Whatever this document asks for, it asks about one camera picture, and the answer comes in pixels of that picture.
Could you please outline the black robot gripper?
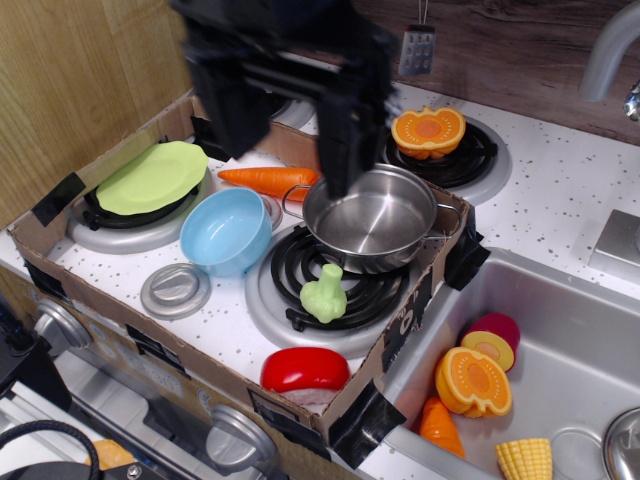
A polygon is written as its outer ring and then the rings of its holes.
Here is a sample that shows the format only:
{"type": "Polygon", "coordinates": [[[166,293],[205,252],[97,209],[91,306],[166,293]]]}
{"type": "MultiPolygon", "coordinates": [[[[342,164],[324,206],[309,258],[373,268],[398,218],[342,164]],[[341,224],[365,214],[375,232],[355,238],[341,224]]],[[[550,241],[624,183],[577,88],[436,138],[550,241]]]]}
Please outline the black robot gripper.
{"type": "Polygon", "coordinates": [[[389,117],[396,37],[350,1],[173,1],[184,53],[215,142],[239,158],[270,130],[266,92],[314,100],[330,199],[378,158],[389,117]],[[331,89],[349,86],[353,89],[331,89]]]}

